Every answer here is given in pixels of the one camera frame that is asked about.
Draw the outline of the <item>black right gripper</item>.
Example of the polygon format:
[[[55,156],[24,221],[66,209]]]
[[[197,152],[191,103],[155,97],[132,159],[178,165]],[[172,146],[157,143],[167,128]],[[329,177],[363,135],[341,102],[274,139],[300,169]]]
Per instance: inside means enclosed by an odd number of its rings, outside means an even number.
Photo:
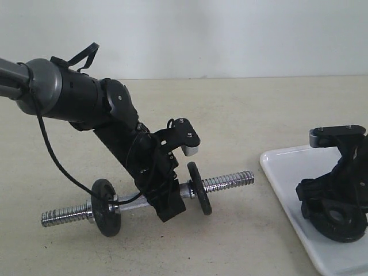
[[[304,219],[312,224],[364,227],[367,212],[367,138],[336,138],[341,157],[333,169],[296,187]]]

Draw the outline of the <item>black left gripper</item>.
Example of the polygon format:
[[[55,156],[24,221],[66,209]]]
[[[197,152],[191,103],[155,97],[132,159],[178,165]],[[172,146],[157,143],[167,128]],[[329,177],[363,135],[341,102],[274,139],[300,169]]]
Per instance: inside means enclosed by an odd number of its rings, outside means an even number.
[[[172,150],[165,148],[168,139],[148,131],[128,131],[126,134],[126,170],[139,190],[129,201],[145,197],[162,222],[184,212],[186,207],[179,182],[175,180],[174,169],[178,162]]]

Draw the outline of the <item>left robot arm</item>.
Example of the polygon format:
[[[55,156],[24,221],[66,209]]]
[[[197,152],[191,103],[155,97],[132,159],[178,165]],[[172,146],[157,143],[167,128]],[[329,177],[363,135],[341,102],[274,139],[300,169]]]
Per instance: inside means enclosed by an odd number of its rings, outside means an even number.
[[[127,87],[111,78],[85,74],[98,50],[92,43],[70,60],[58,57],[26,63],[1,60],[1,96],[16,102],[26,114],[68,122],[78,131],[92,131],[134,179],[141,196],[162,221],[185,211],[173,149],[179,142],[166,138],[174,129],[151,132],[135,109]]]

